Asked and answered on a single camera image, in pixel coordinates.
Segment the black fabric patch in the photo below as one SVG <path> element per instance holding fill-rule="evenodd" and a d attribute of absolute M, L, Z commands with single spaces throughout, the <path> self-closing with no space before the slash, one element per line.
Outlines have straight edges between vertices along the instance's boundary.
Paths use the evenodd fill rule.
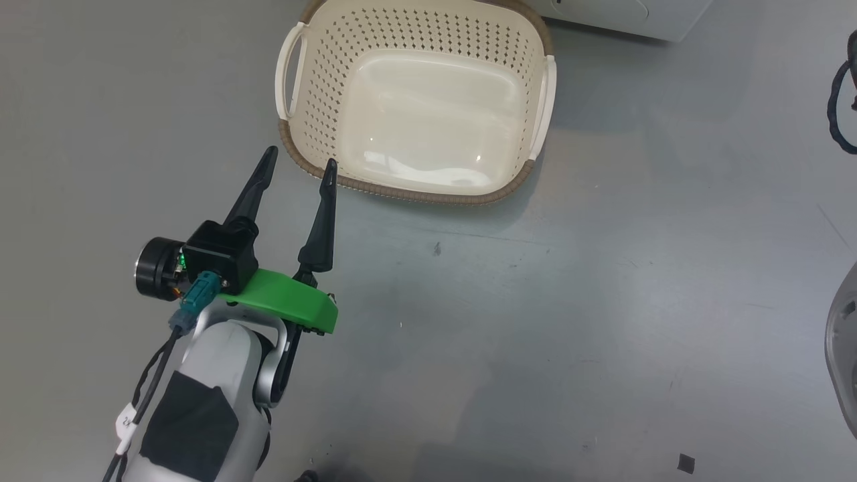
<path fill-rule="evenodd" d="M 693 457 L 688 457 L 684 454 L 679 454 L 679 466 L 678 469 L 682 472 L 693 473 L 693 469 L 696 467 L 696 459 Z"/>
<path fill-rule="evenodd" d="M 173 372 L 143 435 L 140 455 L 200 482 L 213 482 L 238 431 L 220 387 Z"/>

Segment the basket bottom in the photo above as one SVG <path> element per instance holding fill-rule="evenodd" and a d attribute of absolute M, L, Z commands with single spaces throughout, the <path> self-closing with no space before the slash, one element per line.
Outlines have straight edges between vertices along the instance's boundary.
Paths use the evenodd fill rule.
<path fill-rule="evenodd" d="M 344 172 L 406 190 L 477 196 L 510 182 L 526 97 L 494 63 L 376 50 L 352 66 L 339 120 Z"/>

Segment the white tag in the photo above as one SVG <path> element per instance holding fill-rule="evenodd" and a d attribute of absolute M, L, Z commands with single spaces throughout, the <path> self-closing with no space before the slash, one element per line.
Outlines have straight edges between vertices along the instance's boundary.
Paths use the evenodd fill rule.
<path fill-rule="evenodd" d="M 116 449 L 116 453 L 119 455 L 127 452 L 128 447 L 131 446 L 131 437 L 137 430 L 137 424 L 133 423 L 136 416 L 137 411 L 129 403 L 116 418 L 116 434 L 119 436 L 119 447 Z"/>

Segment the teal connector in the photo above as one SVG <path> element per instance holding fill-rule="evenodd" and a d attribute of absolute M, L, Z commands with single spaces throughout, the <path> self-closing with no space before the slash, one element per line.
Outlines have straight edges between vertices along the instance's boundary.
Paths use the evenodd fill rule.
<path fill-rule="evenodd" d="M 179 327 L 186 335 L 196 326 L 196 318 L 220 294 L 220 277 L 203 271 L 188 292 L 182 296 L 181 307 L 170 316 L 170 329 Z"/>

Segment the black square marker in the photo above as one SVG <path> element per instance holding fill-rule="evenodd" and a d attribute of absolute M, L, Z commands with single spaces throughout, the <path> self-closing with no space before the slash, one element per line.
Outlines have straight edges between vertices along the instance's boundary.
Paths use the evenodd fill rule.
<path fill-rule="evenodd" d="M 684 454 L 679 454 L 679 466 L 677 467 L 682 472 L 693 473 L 693 468 L 696 466 L 696 459 L 688 457 Z"/>

